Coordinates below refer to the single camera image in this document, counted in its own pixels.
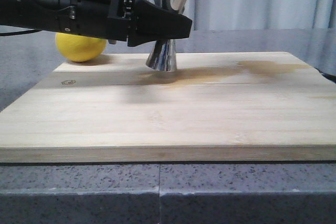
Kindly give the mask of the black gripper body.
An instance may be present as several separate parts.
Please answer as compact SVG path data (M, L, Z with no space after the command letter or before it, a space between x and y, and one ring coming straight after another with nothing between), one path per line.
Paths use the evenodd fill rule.
M126 41L129 19L124 17L121 0L60 0L70 6L61 18L61 31L73 35Z

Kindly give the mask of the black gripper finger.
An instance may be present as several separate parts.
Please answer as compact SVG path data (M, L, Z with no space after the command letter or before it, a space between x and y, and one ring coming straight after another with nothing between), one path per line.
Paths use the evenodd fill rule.
M192 20L162 9L147 0L132 0L128 46L189 37Z

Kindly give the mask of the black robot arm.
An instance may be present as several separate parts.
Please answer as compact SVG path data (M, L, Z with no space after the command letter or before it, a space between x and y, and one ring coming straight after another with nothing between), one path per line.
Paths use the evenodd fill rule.
M1 24L125 41L183 39L192 21L147 0L1 0Z

